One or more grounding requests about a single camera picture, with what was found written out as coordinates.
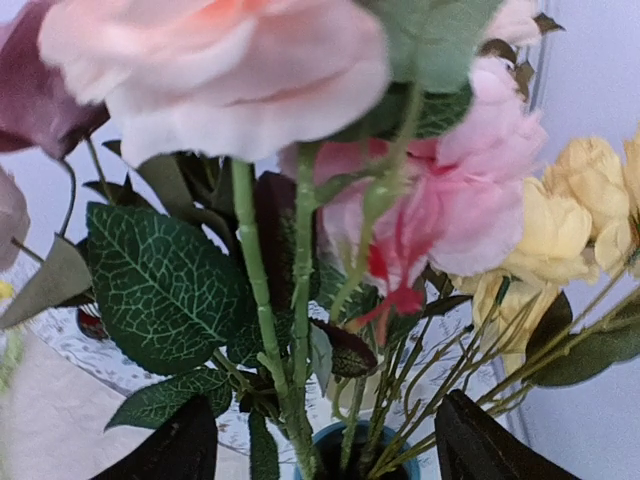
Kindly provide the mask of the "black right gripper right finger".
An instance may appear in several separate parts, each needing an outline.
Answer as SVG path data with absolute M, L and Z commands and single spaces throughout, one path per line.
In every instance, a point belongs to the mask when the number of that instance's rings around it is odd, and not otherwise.
M 435 417 L 445 480 L 576 480 L 503 428 L 461 390 L 446 394 Z

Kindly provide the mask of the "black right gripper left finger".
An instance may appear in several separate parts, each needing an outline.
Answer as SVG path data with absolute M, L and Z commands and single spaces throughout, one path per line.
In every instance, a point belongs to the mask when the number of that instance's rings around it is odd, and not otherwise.
M 95 480 L 212 480 L 218 429 L 207 397 L 181 406 L 134 451 L 94 476 Z

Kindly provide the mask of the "cream wrapping paper sheet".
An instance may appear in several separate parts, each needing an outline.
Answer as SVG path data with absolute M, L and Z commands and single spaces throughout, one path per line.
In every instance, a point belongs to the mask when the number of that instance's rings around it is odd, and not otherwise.
M 90 479 L 151 432 L 104 427 L 124 397 L 71 364 L 32 332 L 1 391 L 3 479 Z

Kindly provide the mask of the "white and mauve rose stem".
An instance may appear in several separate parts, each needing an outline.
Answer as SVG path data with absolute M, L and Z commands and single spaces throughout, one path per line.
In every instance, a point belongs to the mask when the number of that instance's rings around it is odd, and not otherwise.
M 62 161 L 108 120 L 104 106 L 79 106 L 60 73 L 39 56 L 37 38 L 55 1 L 27 1 L 13 20 L 1 23 L 1 154 L 40 148 Z M 19 254 L 30 227 L 26 198 L 1 168 L 1 271 Z

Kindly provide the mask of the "yellow rose stem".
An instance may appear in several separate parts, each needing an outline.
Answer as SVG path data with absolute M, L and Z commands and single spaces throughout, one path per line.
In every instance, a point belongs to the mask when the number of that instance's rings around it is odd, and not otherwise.
M 623 269 L 639 216 L 639 139 L 625 141 L 624 151 L 619 158 L 600 137 L 571 140 L 541 178 L 516 181 L 523 218 L 507 251 L 490 266 L 453 273 L 474 295 L 484 343 L 503 340 L 507 374 L 524 365 L 534 330 L 562 286 Z

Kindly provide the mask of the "large pink peony stem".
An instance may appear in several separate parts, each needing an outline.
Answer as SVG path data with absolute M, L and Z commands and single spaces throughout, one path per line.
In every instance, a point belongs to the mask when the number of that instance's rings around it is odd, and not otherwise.
M 348 326 L 376 329 L 387 340 L 392 314 L 414 315 L 425 294 L 427 266 L 469 277 L 499 266 L 524 229 L 524 180 L 546 135 L 525 110 L 504 59 L 471 66 L 471 104 L 449 131 L 411 139 L 388 175 L 358 178 L 315 214 L 325 258 L 346 278 L 329 313 L 337 318 L 359 284 L 377 290 L 379 305 Z

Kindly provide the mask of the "flower bouquet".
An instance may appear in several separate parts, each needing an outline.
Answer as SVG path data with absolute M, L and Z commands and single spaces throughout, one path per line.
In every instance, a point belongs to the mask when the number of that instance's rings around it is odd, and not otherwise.
M 1 280 L 1 304 L 15 298 L 14 287 Z M 21 330 L 9 330 L 5 335 L 6 342 L 1 355 L 1 395 L 11 387 L 14 375 L 20 367 L 24 356 L 24 339 Z

